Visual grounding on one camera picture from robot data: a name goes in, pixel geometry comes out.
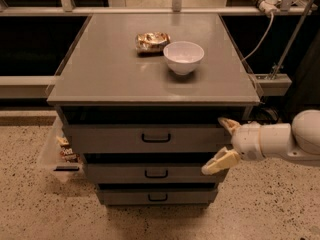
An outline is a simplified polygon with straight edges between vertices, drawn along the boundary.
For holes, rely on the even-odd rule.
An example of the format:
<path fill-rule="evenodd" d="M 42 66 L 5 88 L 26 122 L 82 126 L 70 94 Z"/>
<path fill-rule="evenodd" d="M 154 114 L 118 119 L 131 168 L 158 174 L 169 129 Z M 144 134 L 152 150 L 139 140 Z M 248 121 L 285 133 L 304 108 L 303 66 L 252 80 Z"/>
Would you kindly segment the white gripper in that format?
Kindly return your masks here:
<path fill-rule="evenodd" d="M 257 122 L 241 125 L 239 122 L 225 117 L 218 118 L 219 124 L 232 135 L 234 149 L 220 149 L 213 158 L 202 166 L 204 175 L 213 175 L 237 165 L 240 160 L 262 161 L 265 159 L 260 145 L 262 126 Z"/>

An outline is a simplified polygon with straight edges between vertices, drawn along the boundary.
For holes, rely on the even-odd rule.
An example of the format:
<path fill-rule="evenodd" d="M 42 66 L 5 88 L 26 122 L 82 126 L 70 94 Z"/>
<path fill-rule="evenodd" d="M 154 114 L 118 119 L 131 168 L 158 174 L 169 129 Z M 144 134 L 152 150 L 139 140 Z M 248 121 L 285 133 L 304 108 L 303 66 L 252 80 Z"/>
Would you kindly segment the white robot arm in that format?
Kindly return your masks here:
<path fill-rule="evenodd" d="M 232 149 L 223 147 L 201 171 L 213 175 L 243 161 L 262 161 L 279 158 L 287 162 L 320 166 L 320 111 L 298 113 L 292 123 L 261 125 L 258 122 L 240 124 L 220 117 L 218 119 L 231 135 Z"/>

